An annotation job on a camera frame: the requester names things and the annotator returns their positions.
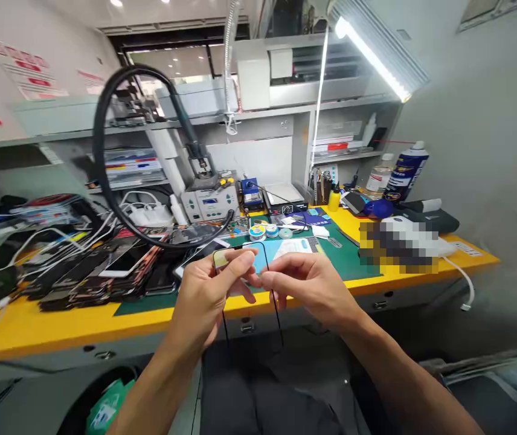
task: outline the bottle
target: bottle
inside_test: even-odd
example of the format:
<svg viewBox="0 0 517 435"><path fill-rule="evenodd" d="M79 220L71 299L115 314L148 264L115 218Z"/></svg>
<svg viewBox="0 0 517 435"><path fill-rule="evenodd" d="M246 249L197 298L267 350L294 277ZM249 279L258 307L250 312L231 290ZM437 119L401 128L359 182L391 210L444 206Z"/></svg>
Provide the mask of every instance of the bottle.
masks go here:
<svg viewBox="0 0 517 435"><path fill-rule="evenodd" d="M170 209L178 225L188 225L188 219L182 205L178 202L176 195L170 195Z"/></svg>
<svg viewBox="0 0 517 435"><path fill-rule="evenodd" d="M335 184L335 188L329 194L329 202L327 209L329 211L337 211L339 210L339 201L341 200L341 189L339 188L339 184Z"/></svg>
<svg viewBox="0 0 517 435"><path fill-rule="evenodd" d="M365 194L370 198L380 199L383 196L393 170L392 160L393 154L385 153L381 156L381 163L371 170L367 185L365 186Z"/></svg>
<svg viewBox="0 0 517 435"><path fill-rule="evenodd" d="M428 160L429 154L424 147L425 143L418 141L399 155L384 191L385 199L395 204L405 201Z"/></svg>
<svg viewBox="0 0 517 435"><path fill-rule="evenodd" d="M365 126L365 129L363 130L363 137L361 138L361 146L370 146L369 142L371 142L371 139L373 138L373 135L375 134L375 130L377 129L376 124L377 114L374 112L371 117L369 118L369 122Z"/></svg>

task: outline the blue spray can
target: blue spray can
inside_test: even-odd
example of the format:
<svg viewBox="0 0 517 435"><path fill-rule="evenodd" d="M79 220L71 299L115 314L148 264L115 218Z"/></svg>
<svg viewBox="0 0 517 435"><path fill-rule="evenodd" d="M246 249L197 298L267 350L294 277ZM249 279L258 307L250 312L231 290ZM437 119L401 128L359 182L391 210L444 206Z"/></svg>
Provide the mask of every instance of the blue spray can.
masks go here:
<svg viewBox="0 0 517 435"><path fill-rule="evenodd" d="M405 201L428 160L424 147L425 143L418 141L399 155L384 191L385 199L394 203Z"/></svg>

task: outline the tape roll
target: tape roll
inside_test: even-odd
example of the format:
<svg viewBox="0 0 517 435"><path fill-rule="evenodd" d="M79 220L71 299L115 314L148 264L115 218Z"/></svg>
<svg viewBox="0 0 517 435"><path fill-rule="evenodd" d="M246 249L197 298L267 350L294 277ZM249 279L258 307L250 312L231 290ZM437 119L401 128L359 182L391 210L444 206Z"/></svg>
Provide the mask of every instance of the tape roll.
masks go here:
<svg viewBox="0 0 517 435"><path fill-rule="evenodd" d="M266 229L262 225L253 225L248 230L248 235L253 242L265 239Z"/></svg>
<svg viewBox="0 0 517 435"><path fill-rule="evenodd" d="M293 231L291 231L290 229L288 228L283 228L282 230L280 230L278 232L278 236L281 238L281 239L290 239L292 236L293 236Z"/></svg>
<svg viewBox="0 0 517 435"><path fill-rule="evenodd" d="M273 239L278 236L278 227L275 224L266 226L266 236Z"/></svg>

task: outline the hand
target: hand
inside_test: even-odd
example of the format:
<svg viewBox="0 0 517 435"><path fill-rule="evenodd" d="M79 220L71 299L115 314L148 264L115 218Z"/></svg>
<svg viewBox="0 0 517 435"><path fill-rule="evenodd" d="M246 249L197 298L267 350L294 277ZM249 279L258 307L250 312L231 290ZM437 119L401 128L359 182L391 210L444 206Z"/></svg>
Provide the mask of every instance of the hand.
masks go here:
<svg viewBox="0 0 517 435"><path fill-rule="evenodd" d="M256 302L240 278L261 287L252 265L258 252L256 249L225 251L229 264L218 275L214 271L213 254L186 266L168 336L182 344L200 342L209 346L218 333L220 313L229 294L242 294L247 302Z"/></svg>
<svg viewBox="0 0 517 435"><path fill-rule="evenodd" d="M286 308L287 296L292 296L322 324L338 332L365 316L323 254L285 254L260 277L265 290L273 290L281 309Z"/></svg>

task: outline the white wall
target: white wall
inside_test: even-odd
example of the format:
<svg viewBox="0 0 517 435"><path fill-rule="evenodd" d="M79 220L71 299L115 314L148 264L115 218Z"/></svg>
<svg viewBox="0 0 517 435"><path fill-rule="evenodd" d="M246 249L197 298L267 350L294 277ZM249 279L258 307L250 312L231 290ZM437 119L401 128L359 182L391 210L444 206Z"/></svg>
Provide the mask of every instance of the white wall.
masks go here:
<svg viewBox="0 0 517 435"><path fill-rule="evenodd" d="M370 4L409 32L432 78L393 134L425 140L431 153L411 199L441 197L458 233L503 261L477 278L472 311L453 306L440 318L440 339L460 356L517 347L517 11L456 34L467 0Z"/></svg>
<svg viewBox="0 0 517 435"><path fill-rule="evenodd" d="M109 41L42 0L0 0L0 41L42 56L70 95L86 95L77 70L108 78L119 66ZM25 137L8 105L25 99L0 66L0 140Z"/></svg>

